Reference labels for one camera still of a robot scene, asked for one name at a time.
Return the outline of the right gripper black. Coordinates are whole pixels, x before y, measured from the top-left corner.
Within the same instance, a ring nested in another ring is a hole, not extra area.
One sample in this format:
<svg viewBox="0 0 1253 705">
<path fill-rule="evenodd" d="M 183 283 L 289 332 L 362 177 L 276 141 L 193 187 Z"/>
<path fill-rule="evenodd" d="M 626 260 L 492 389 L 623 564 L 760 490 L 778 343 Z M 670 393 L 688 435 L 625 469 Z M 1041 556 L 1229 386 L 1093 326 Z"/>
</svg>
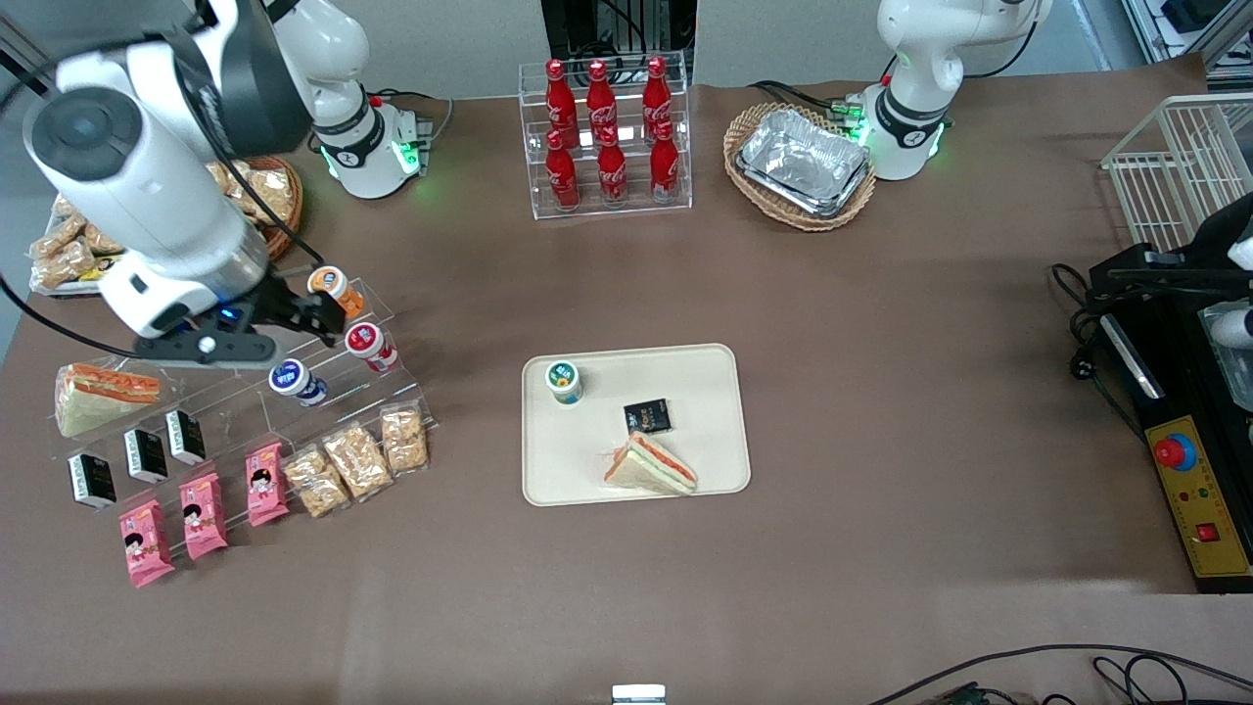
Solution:
<svg viewBox="0 0 1253 705">
<path fill-rule="evenodd" d="M 229 334 L 256 334 L 256 327 L 272 326 L 313 336 L 322 343 L 336 343 L 336 331 L 326 322 L 345 321 L 346 312 L 340 301 L 327 293 L 309 293 L 299 298 L 278 275 L 264 275 L 253 291 L 227 303 Z"/>
</svg>

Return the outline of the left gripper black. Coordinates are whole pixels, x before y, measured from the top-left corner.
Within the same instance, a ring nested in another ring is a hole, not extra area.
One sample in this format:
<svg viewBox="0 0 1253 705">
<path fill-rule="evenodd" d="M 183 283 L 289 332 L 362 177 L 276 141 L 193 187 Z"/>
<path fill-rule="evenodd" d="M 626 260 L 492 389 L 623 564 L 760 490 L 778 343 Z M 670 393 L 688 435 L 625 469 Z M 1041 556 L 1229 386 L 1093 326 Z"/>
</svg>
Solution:
<svg viewBox="0 0 1253 705">
<path fill-rule="evenodd" d="M 1250 296 L 1252 192 L 1207 217 L 1187 245 L 1187 268 L 1204 275 L 1187 291 L 1208 296 Z"/>
</svg>

